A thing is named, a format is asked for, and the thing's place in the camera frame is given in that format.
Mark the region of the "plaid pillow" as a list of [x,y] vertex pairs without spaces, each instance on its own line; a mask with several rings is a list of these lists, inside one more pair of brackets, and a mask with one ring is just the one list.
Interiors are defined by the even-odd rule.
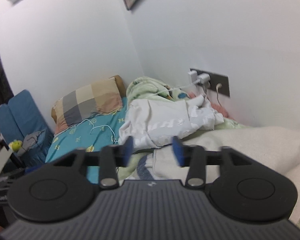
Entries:
[[107,115],[123,107],[126,88],[120,76],[96,81],[57,100],[51,109],[55,134],[96,115]]

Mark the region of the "cream blanket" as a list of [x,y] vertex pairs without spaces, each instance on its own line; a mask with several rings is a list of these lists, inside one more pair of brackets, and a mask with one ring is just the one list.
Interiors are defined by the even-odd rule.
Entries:
[[206,151],[205,188],[187,189],[207,193],[224,215],[253,224],[300,219],[300,130],[224,129],[182,142]]

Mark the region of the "yellow green plush toy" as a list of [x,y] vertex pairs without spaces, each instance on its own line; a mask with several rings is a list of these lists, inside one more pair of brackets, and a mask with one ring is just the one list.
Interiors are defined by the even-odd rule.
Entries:
[[18,152],[22,148],[22,145],[23,142],[21,140],[14,140],[8,146],[13,152]]

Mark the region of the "blue covered chair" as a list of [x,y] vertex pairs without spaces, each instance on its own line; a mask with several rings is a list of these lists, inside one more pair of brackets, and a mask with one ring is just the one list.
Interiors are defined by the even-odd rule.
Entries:
[[28,90],[22,90],[7,104],[0,105],[0,133],[8,144],[38,133],[37,142],[19,159],[27,167],[45,164],[53,133]]

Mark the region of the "teal patterned bed sheet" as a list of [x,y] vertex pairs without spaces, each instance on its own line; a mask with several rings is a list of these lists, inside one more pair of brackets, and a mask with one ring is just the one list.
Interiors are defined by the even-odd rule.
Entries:
[[119,128],[125,122],[127,98],[122,98],[122,109],[108,115],[96,115],[67,128],[54,136],[45,162],[83,148],[87,152],[100,151],[107,145],[117,144]]

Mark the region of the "white jacket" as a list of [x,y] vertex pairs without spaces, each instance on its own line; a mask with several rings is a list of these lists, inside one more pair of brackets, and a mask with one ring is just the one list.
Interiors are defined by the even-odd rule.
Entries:
[[119,144],[133,137],[137,150],[160,148],[174,136],[183,139],[199,129],[210,131],[224,122],[223,115],[202,95],[190,100],[135,99],[119,129]]

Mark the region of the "grey cloth on chair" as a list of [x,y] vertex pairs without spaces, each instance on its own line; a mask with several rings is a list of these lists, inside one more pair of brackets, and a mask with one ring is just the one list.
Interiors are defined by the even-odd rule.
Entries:
[[19,148],[17,152],[17,156],[21,157],[24,153],[26,153],[32,146],[36,145],[41,134],[44,134],[45,130],[36,131],[34,133],[28,134],[24,140],[22,146]]

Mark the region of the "dark desk with shelf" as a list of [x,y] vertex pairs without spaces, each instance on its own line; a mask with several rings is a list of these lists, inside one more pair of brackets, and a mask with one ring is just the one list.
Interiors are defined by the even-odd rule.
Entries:
[[25,166],[14,155],[0,133],[0,227],[6,228],[15,220],[7,206],[7,189],[12,178]]

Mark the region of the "wall power outlet plate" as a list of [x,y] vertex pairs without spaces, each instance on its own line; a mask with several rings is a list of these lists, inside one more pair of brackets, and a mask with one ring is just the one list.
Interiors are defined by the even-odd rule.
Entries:
[[207,74],[210,77],[209,84],[210,87],[209,89],[216,92],[217,91],[217,85],[221,84],[221,87],[218,89],[219,94],[222,94],[224,96],[227,96],[230,98],[230,86],[229,86],[229,78],[226,75],[222,74],[217,74],[213,72],[207,72],[205,70],[199,70],[199,69],[194,69],[190,68],[190,71],[193,72],[195,71],[197,74],[195,77],[202,75],[202,74]]

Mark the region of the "white charger plug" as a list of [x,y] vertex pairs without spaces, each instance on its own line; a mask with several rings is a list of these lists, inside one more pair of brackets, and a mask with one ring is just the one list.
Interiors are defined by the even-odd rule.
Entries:
[[206,83],[209,83],[211,78],[209,74],[207,73],[202,73],[198,74],[196,70],[191,70],[188,72],[188,78],[191,84],[200,84],[200,85],[205,85]]

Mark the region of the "light green fleece blanket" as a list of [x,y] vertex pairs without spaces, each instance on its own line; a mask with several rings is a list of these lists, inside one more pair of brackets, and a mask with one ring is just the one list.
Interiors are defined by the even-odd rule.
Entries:
[[205,94],[191,99],[181,89],[171,90],[150,77],[135,79],[126,96],[127,113],[119,129],[119,143],[132,136],[137,154],[127,168],[120,169],[121,180],[185,181],[189,169],[177,164],[171,147],[173,136],[189,140],[209,131],[245,127],[214,109]]

